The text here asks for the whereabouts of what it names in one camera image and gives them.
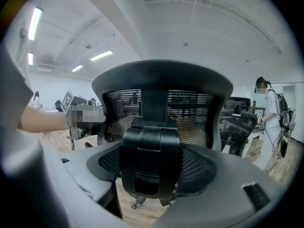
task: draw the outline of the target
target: white ceiling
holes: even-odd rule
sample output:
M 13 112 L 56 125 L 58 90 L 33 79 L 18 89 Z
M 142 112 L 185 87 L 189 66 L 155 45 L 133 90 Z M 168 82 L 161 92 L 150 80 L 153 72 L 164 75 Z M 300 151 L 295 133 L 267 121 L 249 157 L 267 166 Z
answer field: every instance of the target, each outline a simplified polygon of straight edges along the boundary
M 30 44 L 33 70 L 40 64 L 93 78 L 122 63 L 168 58 L 211 67 L 242 86 L 253 85 L 261 75 L 277 82 L 304 78 L 296 71 L 285 79 L 284 65 L 296 68 L 302 62 L 288 25 L 269 0 L 32 2 L 43 9 L 37 40 Z M 107 50 L 113 54 L 89 60 Z M 79 64 L 84 67 L 71 73 Z M 282 72 L 275 75 L 277 69 Z

